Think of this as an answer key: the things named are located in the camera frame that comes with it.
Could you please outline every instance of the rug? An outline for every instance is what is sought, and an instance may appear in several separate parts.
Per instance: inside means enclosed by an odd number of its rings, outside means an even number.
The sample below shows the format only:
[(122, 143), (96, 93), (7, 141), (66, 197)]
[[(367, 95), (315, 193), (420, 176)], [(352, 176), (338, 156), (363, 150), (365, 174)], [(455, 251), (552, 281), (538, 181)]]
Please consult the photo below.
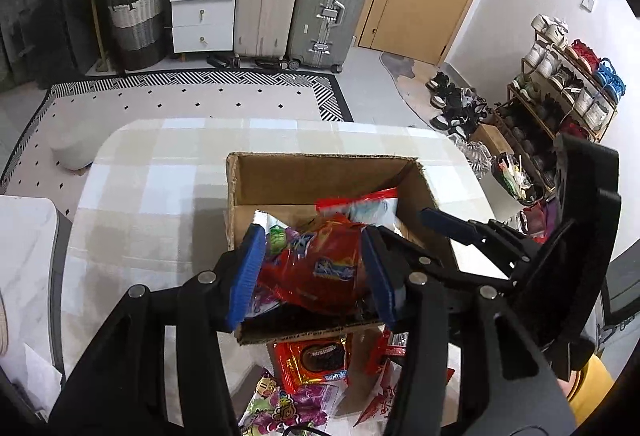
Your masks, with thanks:
[(123, 125), (173, 117), (353, 121), (332, 74), (238, 69), (83, 78), (47, 92), (2, 173), (0, 193), (48, 198), (73, 220), (90, 168), (62, 168), (47, 137), (96, 106)]
[(423, 122), (429, 124), (442, 112), (429, 103), (432, 93), (425, 86), (438, 72), (436, 66), (389, 52), (380, 54), (380, 62), (393, 77), (404, 102)]

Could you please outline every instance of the plaid tablecloth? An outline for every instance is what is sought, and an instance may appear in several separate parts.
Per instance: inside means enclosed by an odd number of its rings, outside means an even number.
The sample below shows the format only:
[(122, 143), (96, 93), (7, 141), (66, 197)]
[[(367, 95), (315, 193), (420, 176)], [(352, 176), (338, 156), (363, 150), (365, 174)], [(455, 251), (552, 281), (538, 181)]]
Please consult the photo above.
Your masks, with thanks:
[[(62, 294), (67, 376), (129, 286), (179, 286), (226, 250), (225, 160), (232, 151), (415, 157), (441, 210), (463, 220), (493, 217), (465, 157), (430, 129), (274, 119), (133, 122), (101, 147), (76, 212)], [(453, 248), (461, 270), (502, 276), (474, 247)], [(169, 342), (173, 337), (168, 332)], [(224, 334), (220, 346), (231, 391), (252, 364), (270, 367), (264, 346), (240, 347)], [(168, 362), (175, 367), (171, 350)], [(171, 410), (177, 387), (167, 391)]]

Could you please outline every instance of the silver rivet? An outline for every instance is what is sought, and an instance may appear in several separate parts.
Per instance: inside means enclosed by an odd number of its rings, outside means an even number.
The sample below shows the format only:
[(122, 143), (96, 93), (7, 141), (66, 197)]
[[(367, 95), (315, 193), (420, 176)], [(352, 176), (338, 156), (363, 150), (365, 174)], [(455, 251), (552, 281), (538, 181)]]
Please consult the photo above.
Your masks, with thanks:
[(422, 272), (412, 272), (409, 275), (409, 282), (414, 283), (414, 285), (424, 285), (427, 282), (427, 276)]
[(145, 294), (145, 286), (144, 285), (133, 285), (129, 288), (129, 297), (137, 299), (138, 297), (142, 297)]
[(480, 287), (480, 295), (485, 299), (495, 299), (498, 297), (498, 292), (493, 286), (484, 285)]
[(216, 280), (216, 274), (211, 272), (210, 270), (206, 270), (205, 272), (200, 272), (198, 274), (198, 282), (203, 285), (210, 285)]

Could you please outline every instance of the brown box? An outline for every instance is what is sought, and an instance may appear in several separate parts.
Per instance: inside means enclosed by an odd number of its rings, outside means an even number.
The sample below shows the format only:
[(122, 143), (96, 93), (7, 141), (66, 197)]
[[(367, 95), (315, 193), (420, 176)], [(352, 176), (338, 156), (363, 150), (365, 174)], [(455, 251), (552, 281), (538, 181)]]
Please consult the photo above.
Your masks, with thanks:
[[(449, 240), (424, 227), (418, 219), (418, 212), (436, 205), (415, 158), (231, 153), (226, 159), (226, 180), (226, 237), (230, 250), (242, 241), (256, 210), (299, 227), (316, 216), (316, 200), (356, 198), (397, 187), (396, 214), (406, 226), (408, 239), (419, 241), (443, 265), (457, 268)], [(327, 337), (379, 324), (377, 316), (327, 317), (283, 305), (242, 322), (236, 338), (240, 344), (264, 344)]]
[(511, 149), (509, 142), (505, 140), (500, 130), (495, 126), (480, 124), (470, 139), (474, 142), (484, 143), (489, 153), (494, 156), (498, 156), (500, 153), (513, 155), (513, 149)]

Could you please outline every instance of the wooden leg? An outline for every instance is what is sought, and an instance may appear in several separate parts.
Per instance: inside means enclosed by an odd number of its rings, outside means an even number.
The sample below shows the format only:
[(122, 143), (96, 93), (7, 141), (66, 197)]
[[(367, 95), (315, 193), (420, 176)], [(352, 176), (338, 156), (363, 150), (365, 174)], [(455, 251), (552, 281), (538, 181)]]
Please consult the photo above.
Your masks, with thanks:
[(102, 45), (102, 35), (100, 33), (100, 22), (98, 21), (98, 10), (95, 7), (95, 0), (91, 0), (91, 12), (94, 15), (95, 37), (98, 39), (98, 49), (100, 49), (100, 61), (96, 65), (95, 71), (109, 71), (107, 56), (104, 53), (104, 46)]

